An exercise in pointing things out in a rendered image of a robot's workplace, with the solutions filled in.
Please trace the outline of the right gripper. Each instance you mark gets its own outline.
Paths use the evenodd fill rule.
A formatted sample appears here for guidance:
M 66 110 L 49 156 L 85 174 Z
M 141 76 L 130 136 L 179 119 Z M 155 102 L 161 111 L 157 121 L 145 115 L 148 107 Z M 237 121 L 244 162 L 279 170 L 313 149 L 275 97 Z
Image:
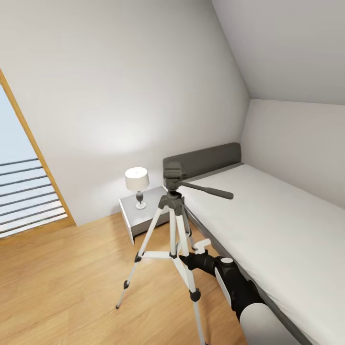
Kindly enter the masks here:
M 187 257 L 179 255 L 179 258 L 183 262 L 184 266 L 188 266 L 189 270 L 199 268 L 206 271 L 205 262 L 210 255 L 208 254 L 207 249 L 205 249 L 205 251 L 206 252 L 202 254 L 191 253 Z

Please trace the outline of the camera tripod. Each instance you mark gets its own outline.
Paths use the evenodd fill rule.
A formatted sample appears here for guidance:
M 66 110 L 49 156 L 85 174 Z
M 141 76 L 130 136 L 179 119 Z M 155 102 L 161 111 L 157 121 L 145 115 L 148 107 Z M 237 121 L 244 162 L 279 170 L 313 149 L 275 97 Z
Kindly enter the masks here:
M 189 250 L 188 250 L 188 245 L 187 245 L 188 238 L 190 239 L 194 253 L 196 253 L 196 248 L 194 247 L 195 244 L 192 238 L 192 231 L 190 230 L 188 220 L 184 211 L 184 196 L 182 197 L 182 194 L 179 192 L 176 192 L 176 190 L 179 188 L 179 186 L 183 185 L 183 186 L 190 187 L 193 189 L 205 191 L 208 194 L 212 194 L 212 195 L 219 196 L 219 197 L 229 199 L 229 200 L 233 199 L 233 193 L 222 191 L 219 189 L 214 189 L 211 187 L 206 188 L 206 187 L 202 187 L 202 186 L 198 186 L 194 184 L 188 184 L 181 181 L 180 178 L 186 177 L 186 172 L 183 172 L 183 173 L 181 172 L 182 165 L 183 163 L 180 161 L 166 161 L 165 162 L 163 178 L 165 179 L 165 186 L 168 192 L 166 195 L 161 196 L 161 199 L 158 204 L 158 208 L 153 217 L 153 220 L 151 222 L 147 235 L 144 239 L 144 242 L 142 243 L 142 246 L 139 252 L 136 255 L 135 264 L 131 271 L 129 279 L 124 282 L 124 292 L 122 293 L 122 296 L 119 300 L 119 303 L 116 306 L 116 309 L 119 309 L 120 302 L 126 290 L 128 289 L 130 280 L 135 272 L 135 269 L 138 263 L 142 260 L 142 258 L 171 259 L 174 262 L 175 266 L 177 267 L 178 272 L 180 273 L 182 279 L 184 280 L 190 293 L 190 299 L 193 301 L 201 345 L 208 345 L 206 344 L 204 340 L 199 307 L 197 303 L 197 301 L 201 297 L 201 292 L 195 286 L 193 271 L 189 270 L 188 266 L 184 266 L 183 262 L 178 257 L 178 254 L 181 250 L 183 251 L 183 255 L 185 257 L 190 255 Z M 157 223 L 157 220 L 161 214 L 161 211 L 163 210 L 165 205 L 168 206 L 170 210 L 171 251 L 170 252 L 144 251 L 150 239 L 150 236 L 154 230 L 154 227 Z M 178 243 L 176 243 L 176 223 L 177 223 L 178 231 L 180 235 L 180 240 Z

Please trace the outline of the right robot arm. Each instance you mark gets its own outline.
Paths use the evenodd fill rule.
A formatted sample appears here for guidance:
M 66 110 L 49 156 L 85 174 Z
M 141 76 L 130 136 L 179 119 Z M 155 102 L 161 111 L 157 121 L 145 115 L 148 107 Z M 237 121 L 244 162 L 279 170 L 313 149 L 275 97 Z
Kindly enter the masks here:
M 209 238 L 197 242 L 195 253 L 179 258 L 189 270 L 202 269 L 217 278 L 228 303 L 236 312 L 248 345 L 301 345 L 261 298 L 252 280 L 247 281 L 233 259 L 208 254 Z

